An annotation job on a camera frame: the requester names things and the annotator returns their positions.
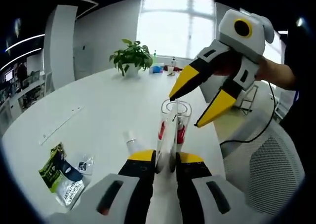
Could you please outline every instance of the black cable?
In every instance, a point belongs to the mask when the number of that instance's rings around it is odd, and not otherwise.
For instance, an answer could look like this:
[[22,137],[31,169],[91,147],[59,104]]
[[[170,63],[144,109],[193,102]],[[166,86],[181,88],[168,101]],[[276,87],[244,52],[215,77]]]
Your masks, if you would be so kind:
[[248,140],[248,141],[242,141],[242,140],[226,140],[226,141],[221,142],[221,143],[219,144],[220,146],[223,145],[223,144],[225,144],[225,143],[230,143],[230,142],[246,143],[246,144],[248,144],[248,143],[251,143],[252,141],[256,140],[260,135],[262,135],[262,134],[266,131],[266,129],[269,127],[269,125],[270,125],[270,123],[271,123],[271,121],[272,121],[272,119],[273,119],[273,115],[275,114],[275,110],[276,110],[276,106],[277,106],[277,104],[276,104],[276,99],[275,99],[275,95],[274,95],[274,93],[273,93],[271,84],[270,84],[269,82],[268,82],[268,84],[269,84],[269,87],[270,87],[270,90],[271,90],[271,93],[272,93],[274,106],[273,106],[273,112],[272,112],[271,118],[270,118],[269,122],[267,123],[266,127],[264,127],[264,129],[263,129],[256,137],[254,137],[253,139],[250,139],[250,140]]

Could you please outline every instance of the person's arm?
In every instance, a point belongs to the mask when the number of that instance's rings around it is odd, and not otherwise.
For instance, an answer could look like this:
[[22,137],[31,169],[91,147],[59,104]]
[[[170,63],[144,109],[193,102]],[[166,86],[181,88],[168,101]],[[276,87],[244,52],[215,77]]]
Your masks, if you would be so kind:
[[286,90],[297,89],[296,76],[288,65],[263,58],[259,66],[256,80],[265,80]]

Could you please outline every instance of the white bottle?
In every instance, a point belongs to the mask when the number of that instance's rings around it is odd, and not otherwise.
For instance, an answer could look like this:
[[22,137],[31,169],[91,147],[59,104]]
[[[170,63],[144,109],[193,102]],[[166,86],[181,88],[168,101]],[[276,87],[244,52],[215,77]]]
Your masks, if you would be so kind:
[[124,140],[126,141],[127,149],[129,152],[129,155],[134,154],[138,151],[143,151],[145,148],[138,142],[135,135],[132,131],[124,131],[123,132]]
[[177,61],[176,61],[175,57],[173,57],[171,60],[171,66],[173,66],[173,67],[177,66]]

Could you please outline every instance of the potted plant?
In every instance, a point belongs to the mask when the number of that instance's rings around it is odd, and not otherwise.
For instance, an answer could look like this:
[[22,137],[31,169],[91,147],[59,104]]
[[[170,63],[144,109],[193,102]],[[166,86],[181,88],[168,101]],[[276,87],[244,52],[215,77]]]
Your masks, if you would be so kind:
[[127,44],[124,50],[117,50],[110,56],[110,61],[113,60],[115,68],[122,72],[123,76],[137,76],[138,71],[145,71],[153,64],[153,59],[149,54],[146,45],[141,46],[140,41],[130,41],[122,39]]

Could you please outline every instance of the floor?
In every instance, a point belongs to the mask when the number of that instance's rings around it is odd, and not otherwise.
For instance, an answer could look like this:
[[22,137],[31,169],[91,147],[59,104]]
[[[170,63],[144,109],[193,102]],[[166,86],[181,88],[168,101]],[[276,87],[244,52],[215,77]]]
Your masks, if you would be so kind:
[[217,136],[220,142],[229,136],[244,122],[246,115],[237,108],[232,108],[214,121]]

